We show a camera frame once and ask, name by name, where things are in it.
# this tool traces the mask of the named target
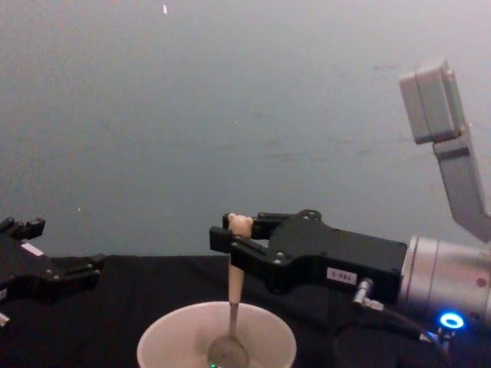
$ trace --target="white bowl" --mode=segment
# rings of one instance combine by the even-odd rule
[[[138,343],[140,368],[206,368],[206,351],[227,334],[226,301],[194,304],[154,322]],[[291,368],[297,352],[290,327],[267,310],[239,305],[237,338],[249,353],[250,368]]]

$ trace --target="spoon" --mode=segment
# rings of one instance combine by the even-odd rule
[[[250,238],[253,220],[242,215],[229,214],[229,230],[234,235]],[[237,313],[242,296],[244,271],[233,266],[229,261],[229,334],[215,339],[208,348],[207,361],[209,368],[248,368],[249,355],[245,347],[237,340]]]

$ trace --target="gray wall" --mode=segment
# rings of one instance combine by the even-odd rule
[[[479,244],[397,76],[456,70],[491,193],[488,1],[0,2],[0,214],[50,255],[209,253],[228,211]]]

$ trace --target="metal cylinder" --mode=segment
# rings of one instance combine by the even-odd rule
[[[445,241],[413,237],[403,266],[398,308],[437,322],[448,311],[466,325],[491,329],[491,252]]]

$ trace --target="black tablecloth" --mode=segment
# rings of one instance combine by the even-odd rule
[[[156,319],[189,304],[224,301],[226,285],[227,258],[223,256],[111,256],[93,291],[53,304],[14,301],[2,305],[12,325],[0,335],[0,367],[137,367],[138,341]],[[298,368],[335,366],[333,328],[354,316],[343,299],[314,286],[273,295],[262,282],[245,276],[243,300],[279,315],[293,330],[298,346],[294,367]],[[457,336],[455,366],[491,366],[489,342],[468,333]],[[341,349],[355,366],[440,366],[430,346],[383,331],[348,331],[341,338]]]

